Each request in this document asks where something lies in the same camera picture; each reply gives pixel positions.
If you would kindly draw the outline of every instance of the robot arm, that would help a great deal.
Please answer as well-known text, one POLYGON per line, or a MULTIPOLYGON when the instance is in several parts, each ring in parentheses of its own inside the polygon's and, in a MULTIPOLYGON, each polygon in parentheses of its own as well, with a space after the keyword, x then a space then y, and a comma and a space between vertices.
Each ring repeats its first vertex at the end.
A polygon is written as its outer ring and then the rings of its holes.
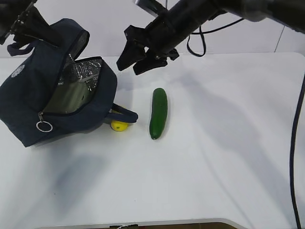
POLYGON ((37 0, 0 0, 0 44, 9 35, 21 46, 34 40, 43 40, 56 47, 61 37, 54 31, 34 7, 37 0))
POLYGON ((125 30, 127 43, 117 61, 120 71, 134 65, 142 74, 175 60, 175 47, 207 20, 230 12, 250 21, 273 19, 305 33, 305 0, 180 0, 170 10, 156 0, 136 0, 141 8, 158 15, 145 29, 130 26, 125 30))

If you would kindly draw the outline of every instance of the bag logo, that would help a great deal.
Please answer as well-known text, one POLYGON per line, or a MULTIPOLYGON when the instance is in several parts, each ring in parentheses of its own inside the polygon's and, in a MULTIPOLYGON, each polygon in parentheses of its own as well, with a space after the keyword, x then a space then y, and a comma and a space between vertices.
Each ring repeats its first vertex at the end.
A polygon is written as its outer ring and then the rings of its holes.
POLYGON ((11 78, 15 78, 17 75, 19 75, 23 69, 24 69, 25 65, 21 65, 19 66, 12 74, 11 74, 11 78))

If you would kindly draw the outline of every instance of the navy blue insulated bag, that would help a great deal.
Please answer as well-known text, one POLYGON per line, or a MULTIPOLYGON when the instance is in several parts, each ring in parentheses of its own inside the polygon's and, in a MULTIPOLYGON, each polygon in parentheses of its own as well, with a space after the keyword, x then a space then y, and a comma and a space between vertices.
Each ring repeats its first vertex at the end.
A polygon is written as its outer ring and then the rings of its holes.
POLYGON ((36 41, 32 55, 0 87, 0 119, 25 147, 61 135, 88 131, 105 118, 135 123, 138 115, 113 103, 117 77, 101 57, 77 60, 89 33, 70 19, 52 25, 61 47, 36 41), (65 85, 85 85, 87 101, 73 112, 46 112, 51 101, 67 100, 55 92, 65 85))

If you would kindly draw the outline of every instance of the bag handle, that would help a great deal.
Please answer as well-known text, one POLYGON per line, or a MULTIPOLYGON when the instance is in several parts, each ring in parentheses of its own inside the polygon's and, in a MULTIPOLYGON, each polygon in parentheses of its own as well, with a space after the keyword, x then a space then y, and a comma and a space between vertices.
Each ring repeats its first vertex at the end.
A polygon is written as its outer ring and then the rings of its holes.
POLYGON ((37 41, 31 42, 25 49, 21 49, 25 45, 27 45, 27 43, 15 42, 13 44, 8 45, 7 50, 10 56, 26 55, 29 54, 36 47, 37 41))
POLYGON ((113 104, 112 109, 119 113, 108 113, 106 118, 124 123, 135 123, 139 118, 137 113, 127 110, 117 104, 113 104))

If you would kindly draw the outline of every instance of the black cable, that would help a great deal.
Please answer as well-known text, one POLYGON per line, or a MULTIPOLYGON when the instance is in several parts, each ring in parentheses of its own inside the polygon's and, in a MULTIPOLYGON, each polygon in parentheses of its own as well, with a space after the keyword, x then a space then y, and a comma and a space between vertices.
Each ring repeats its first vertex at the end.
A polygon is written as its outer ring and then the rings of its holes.
POLYGON ((299 123, 300 114, 301 114, 301 110, 302 110, 304 95, 305 95, 305 75, 304 75, 304 79, 303 79, 303 84, 302 84, 299 100, 298 100, 297 106, 296 106, 294 122, 292 125, 290 159, 289 159, 290 195, 291 195, 292 206, 294 208, 297 229, 301 229, 302 227, 301 227, 301 221, 300 221, 299 213, 297 210, 296 199, 295 199, 295 139, 296 139, 296 133, 297 133, 297 126, 299 123))
MULTIPOLYGON (((203 32, 203 34, 208 34, 208 33, 212 33, 212 32, 217 32, 217 31, 219 31, 219 30, 223 30, 223 29, 228 28, 228 27, 230 27, 230 26, 232 26, 232 25, 235 25, 235 24, 237 24, 237 23, 240 23, 240 22, 243 21, 243 20, 244 20, 244 18, 238 19, 237 21, 234 21, 234 22, 232 22, 232 23, 230 23, 230 24, 227 24, 227 25, 225 25, 225 26, 223 26, 223 27, 220 27, 220 28, 218 28, 218 29, 203 32)), ((200 35, 200 32, 193 32, 192 35, 200 35)))
POLYGON ((204 34, 202 32, 201 26, 199 28, 199 32, 200 32, 200 36, 201 36, 201 40, 202 40, 202 44, 203 44, 203 54, 197 54, 191 49, 191 47, 190 47, 191 36, 189 36, 186 47, 187 47, 187 51, 189 51, 190 54, 197 56, 197 57, 203 57, 206 54, 206 43, 205 43, 204 34))
POLYGON ((187 51, 189 51, 190 54, 194 55, 194 56, 197 56, 197 57, 203 57, 205 54, 206 54, 206 43, 205 43, 205 38, 204 38, 204 34, 208 34, 208 33, 212 33, 212 32, 217 32, 219 30, 223 30, 225 28, 228 28, 232 25, 235 25, 241 21, 243 21, 244 18, 241 18, 237 21, 234 21, 228 25, 225 25, 223 27, 220 27, 218 29, 215 29, 215 30, 210 30, 210 31, 206 31, 206 32, 202 32, 202 26, 199 27, 199 32, 193 32, 191 35, 200 35, 201 36, 201 40, 202 40, 202 44, 203 44, 203 54, 198 54, 198 53, 195 53, 191 47, 190 47, 190 40, 191 40, 191 36, 189 36, 188 38, 188 41, 187 41, 187 44, 186 44, 186 47, 187 47, 187 51))

